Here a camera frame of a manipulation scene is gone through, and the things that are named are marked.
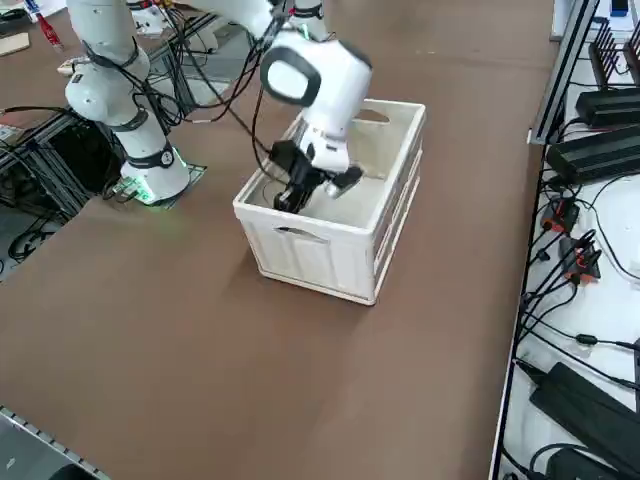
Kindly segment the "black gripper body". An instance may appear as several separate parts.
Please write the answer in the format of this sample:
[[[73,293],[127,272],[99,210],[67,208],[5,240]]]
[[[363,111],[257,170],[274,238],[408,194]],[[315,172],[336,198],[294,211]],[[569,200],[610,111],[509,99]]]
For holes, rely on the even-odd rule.
[[[325,181],[323,172],[312,166],[294,141],[276,141],[271,148],[270,161],[288,175],[287,185],[291,188],[313,192]]]

